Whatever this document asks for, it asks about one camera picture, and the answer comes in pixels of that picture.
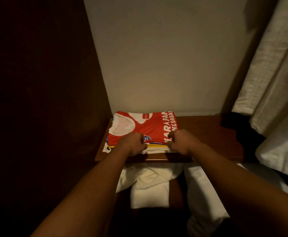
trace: dark wooden panel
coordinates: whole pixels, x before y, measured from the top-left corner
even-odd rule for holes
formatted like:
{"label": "dark wooden panel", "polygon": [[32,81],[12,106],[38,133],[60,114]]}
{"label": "dark wooden panel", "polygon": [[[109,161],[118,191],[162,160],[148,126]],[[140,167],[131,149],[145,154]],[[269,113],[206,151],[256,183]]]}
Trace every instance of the dark wooden panel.
{"label": "dark wooden panel", "polygon": [[[236,131],[221,126],[221,116],[181,116],[177,117],[180,129],[186,129],[197,136],[203,143],[209,145],[226,158],[243,161],[243,147],[236,139]],[[95,161],[101,161],[107,153],[102,152],[109,128],[112,126],[110,120],[105,135],[99,146]],[[129,157],[128,162],[191,162],[192,159],[177,153],[149,154]]]}
{"label": "dark wooden panel", "polygon": [[29,235],[94,166],[110,116],[83,0],[0,0],[0,235]]}

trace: white curtain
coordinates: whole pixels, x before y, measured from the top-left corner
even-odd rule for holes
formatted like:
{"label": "white curtain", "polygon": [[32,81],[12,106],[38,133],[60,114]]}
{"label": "white curtain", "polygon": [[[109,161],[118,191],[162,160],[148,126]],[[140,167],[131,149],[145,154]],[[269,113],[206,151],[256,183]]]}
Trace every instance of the white curtain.
{"label": "white curtain", "polygon": [[288,0],[279,0],[232,111],[251,115],[267,137],[260,163],[288,175]]}

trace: red jersey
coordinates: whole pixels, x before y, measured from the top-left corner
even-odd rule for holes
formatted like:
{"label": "red jersey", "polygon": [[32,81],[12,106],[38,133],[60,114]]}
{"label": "red jersey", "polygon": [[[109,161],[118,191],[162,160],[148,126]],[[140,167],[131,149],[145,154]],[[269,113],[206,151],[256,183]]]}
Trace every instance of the red jersey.
{"label": "red jersey", "polygon": [[144,135],[144,143],[167,144],[170,131],[178,129],[176,116],[172,111],[137,114],[117,111],[109,129],[108,145],[115,146],[118,140],[130,132]]}

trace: wooden shelf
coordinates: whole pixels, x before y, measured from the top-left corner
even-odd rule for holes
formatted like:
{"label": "wooden shelf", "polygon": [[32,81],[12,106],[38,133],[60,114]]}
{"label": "wooden shelf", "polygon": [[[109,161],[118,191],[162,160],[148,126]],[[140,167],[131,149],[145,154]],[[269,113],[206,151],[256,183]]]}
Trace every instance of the wooden shelf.
{"label": "wooden shelf", "polygon": [[[236,140],[236,131],[221,127],[221,116],[182,116],[177,117],[178,127],[186,129],[197,136],[203,143],[209,145],[219,154],[236,161],[243,161],[243,147]],[[101,161],[107,153],[102,152],[109,128],[112,126],[110,120],[106,133],[99,146],[95,161]],[[172,162],[185,163],[192,162],[191,157],[182,156],[178,153],[162,153],[136,155],[129,157],[127,162]]]}

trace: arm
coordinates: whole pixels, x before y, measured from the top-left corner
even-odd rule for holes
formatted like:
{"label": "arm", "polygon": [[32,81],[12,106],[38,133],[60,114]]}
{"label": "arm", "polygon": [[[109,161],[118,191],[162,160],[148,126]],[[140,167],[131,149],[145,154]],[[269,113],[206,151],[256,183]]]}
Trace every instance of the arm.
{"label": "arm", "polygon": [[288,194],[229,161],[186,130],[168,146],[201,165],[233,222],[250,236],[288,236]]}
{"label": "arm", "polygon": [[121,138],[43,220],[32,236],[101,236],[128,156],[147,148],[140,133]]}

